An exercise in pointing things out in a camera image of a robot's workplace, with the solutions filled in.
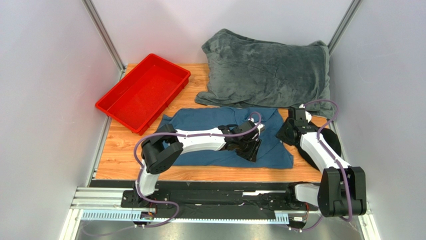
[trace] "black fabric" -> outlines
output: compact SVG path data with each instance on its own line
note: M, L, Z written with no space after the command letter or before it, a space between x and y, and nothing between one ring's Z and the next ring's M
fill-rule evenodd
M342 156L342 146L340 144L339 138L335 132L333 132L331 129L324 128L321 130L321 134L325 139L325 142L333 149L339 157ZM306 160L306 162L314 167L315 169L319 170L317 165L315 164L314 160L309 156L307 152L305 152L300 145L296 145L297 150L299 151L299 154L302 158Z

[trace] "blue t-shirt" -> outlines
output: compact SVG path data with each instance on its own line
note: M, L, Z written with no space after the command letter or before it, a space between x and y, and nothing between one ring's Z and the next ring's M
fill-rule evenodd
M172 124L175 129L183 131L202 131L217 128L220 125L240 125L247 121L251 112L258 112L262 116L264 131L260 134L262 140L257 152L257 161L250 162L235 151L193 151L180 155L174 162L175 166L224 166L239 168L271 168L290 169L293 167L293 156L275 137L283 118L276 108L265 107L214 107L214 108L184 108L173 117L164 115L160 127ZM258 116L253 115L255 122Z

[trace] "cable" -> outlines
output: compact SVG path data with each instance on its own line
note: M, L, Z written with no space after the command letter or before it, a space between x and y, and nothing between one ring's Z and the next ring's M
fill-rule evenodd
M149 209L151 209L152 206L153 206L153 203L151 202L151 204L149 205ZM148 211L148 215L151 217L154 217L154 215L150 211Z
M332 118L330 118L330 120L328 120L324 125L322 125L318 131L316 132L316 139L318 139L319 144L321 144L321 146L325 149L325 151L328 153L328 155L330 155L330 157L332 157L334 159L334 161L336 162L336 164L338 165L338 167L340 168L340 172L343 176L343 184L344 184L344 191L346 194L346 200L347 200L347 210L348 210L348 216L347 218L344 217L340 217L342 220L346 221L346 222L350 222L352 221L352 201L351 201L351 193L349 192L349 184L348 184L348 177L346 176L345 173L345 169L343 168L342 164L340 163L340 161L337 159L337 156L335 156L332 151L326 146L326 144L320 139L320 134L321 131L327 126L329 125L332 121L334 121L337 118L337 115L339 114L339 106L337 105L337 103L335 103L332 100L329 99L317 99L317 100L313 100L310 101L308 103L305 103L303 106L306 107L309 104L314 104L314 103L318 103L318 102L328 102L331 103L335 106L335 113L333 115Z
M138 153L137 153L138 147L145 140L147 140L149 138L152 138L152 137L155 137L155 136L176 136L176 137L184 137L184 138L194 138L194 137L204 137L204 136L215 136L215 137L226 137L226 138L229 138L229 137L231 137L231 138L232 137L241 137L241 136L244 136L246 134L249 134L249 133L253 132L261 124L261 122L262 122L262 115L260 113L258 113L257 111L254 111L254 112L250 113L249 118L252 118L253 114L256 114L258 116L258 118L259 118L257 124L252 129L250 129L248 131L245 131L245 132L237 133L237 134L195 133L195 134L185 135L185 134L175 133L175 132L156 132L156 133L144 136L139 141L137 141L137 143L134 145L134 148L133 148L134 159L140 165L140 171L139 171L139 174L137 176L137 180L135 182L135 187L136 187L137 194L139 195L139 197L141 197L142 199L144 199L145 201L150 202L150 203L154 203L154 204L171 204L171 205L176 206L176 211L174 212L173 216L171 216L170 218L168 218L167 220L165 220L163 222L160 222L160 223L157 223L157 224L154 224L154 225L145 225L144 226L145 228L159 227L159 226L165 225L168 222L170 222L172 219L174 219L178 215L178 213L179 213L179 205L176 202L174 202L174 201L152 200L152 199L149 199L149 198L145 197L144 195L142 195L141 190L140 190L140 182L141 182L141 177L142 177L142 173L144 171L145 166L144 166L144 164L142 163L142 161L138 157Z
M314 225L312 225L312 226L310 226L310 227L308 227L308 228L304 228L304 229L302 229L302 232L309 232L309 231L311 231L312 229L314 229L316 226L318 226L318 224L320 224L320 222L321 222L321 220L323 220L323 218L324 218L324 216L323 215L321 215L320 217L319 217L319 219L318 219L318 221L316 221L316 223L314 224Z
M306 221L308 221L308 216L309 216L309 204L307 202L305 202L306 204L306 213L304 215L304 217L306 218Z
M112 232L108 232L108 233L104 233L104 234L91 234L91 233L88 233L88 232L85 230L85 228L84 228L84 227L82 227L82 228L81 228L81 231L82 231L85 235L87 235L87 236L100 238L100 237L106 237L106 236L110 236L110 235L118 234L119 232L122 232L122 231L125 231L125 230L129 230L129 229L134 229L134 228L135 228L135 225L132 225L132 226L124 227L124 228L119 229L119 230L117 230L117 231L112 231Z
M151 214L145 214L145 213L142 213L142 214L140 214L141 216L144 216L144 217L148 217L148 218L152 218L152 217L154 217L154 216L152 216Z
M171 204L171 205L176 206L176 211L174 212L173 216L171 216L169 219L167 219L165 221L162 221L160 223L154 224L154 225L145 225L144 227L145 228L155 228L155 227L163 226L163 225L167 224L168 222L170 222L171 220L173 220L178 215L178 213L179 213L179 204L177 204L174 201L152 200L152 199L149 199L146 196L142 195L140 187L139 187L139 185L140 185L139 183L141 182L141 176L142 176L143 171L144 171L144 168L141 168L140 171L139 171L139 175L137 176L136 186L135 186L137 194L139 195L139 197L141 197L143 200L145 200L147 202L150 202L150 203L153 203L153 204Z

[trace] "gray fleece pillow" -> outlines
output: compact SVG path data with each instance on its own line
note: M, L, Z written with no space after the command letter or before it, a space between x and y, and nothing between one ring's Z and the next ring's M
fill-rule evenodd
M222 29L202 50L207 55L210 81L195 102L203 105L298 107L330 99L329 49L322 41L308 46L259 41ZM314 115L331 118L330 103L311 104Z

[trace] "metal floor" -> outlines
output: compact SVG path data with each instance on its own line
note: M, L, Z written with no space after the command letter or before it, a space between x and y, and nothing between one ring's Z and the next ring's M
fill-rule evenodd
M318 220L310 214L307 227ZM116 231L132 223L128 221L82 221L80 226L90 234L104 234ZM135 228L105 237L91 237L81 231L77 240L362 240L359 221L354 217L351 224L338 217L325 218L312 231L298 233L286 227L273 224L232 224L232 223L169 223L155 228Z

